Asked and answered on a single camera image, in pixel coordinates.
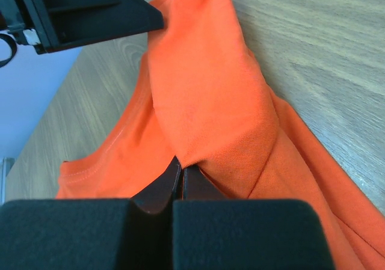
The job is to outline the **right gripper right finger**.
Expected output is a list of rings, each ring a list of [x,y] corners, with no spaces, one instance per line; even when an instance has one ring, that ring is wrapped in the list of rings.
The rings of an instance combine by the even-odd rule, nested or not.
[[[321,222],[304,201],[232,200],[199,170],[173,203],[174,269],[333,269]]]

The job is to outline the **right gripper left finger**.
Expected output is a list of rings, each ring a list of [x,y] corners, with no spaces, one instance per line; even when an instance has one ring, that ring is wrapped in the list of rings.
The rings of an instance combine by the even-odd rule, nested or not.
[[[1,207],[2,269],[171,269],[177,159],[132,198],[15,200]]]

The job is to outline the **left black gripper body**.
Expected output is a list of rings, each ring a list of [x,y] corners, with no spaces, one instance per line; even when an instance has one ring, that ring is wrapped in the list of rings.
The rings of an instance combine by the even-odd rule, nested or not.
[[[1,40],[10,48],[10,56],[1,60],[6,66],[19,45],[32,46],[40,54],[60,50],[60,43],[44,0],[1,0]]]

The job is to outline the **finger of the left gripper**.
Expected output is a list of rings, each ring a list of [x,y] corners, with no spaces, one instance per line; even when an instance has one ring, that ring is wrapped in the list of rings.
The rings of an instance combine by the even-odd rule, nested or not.
[[[162,13],[145,0],[42,0],[45,52],[163,29]]]

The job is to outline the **orange t-shirt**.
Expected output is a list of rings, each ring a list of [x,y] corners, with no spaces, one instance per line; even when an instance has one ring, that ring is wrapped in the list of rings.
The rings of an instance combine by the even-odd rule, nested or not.
[[[177,158],[235,198],[297,198],[321,219],[337,269],[384,268],[384,216],[246,46],[232,0],[153,0],[137,86],[103,144],[63,162],[57,197],[132,197]]]

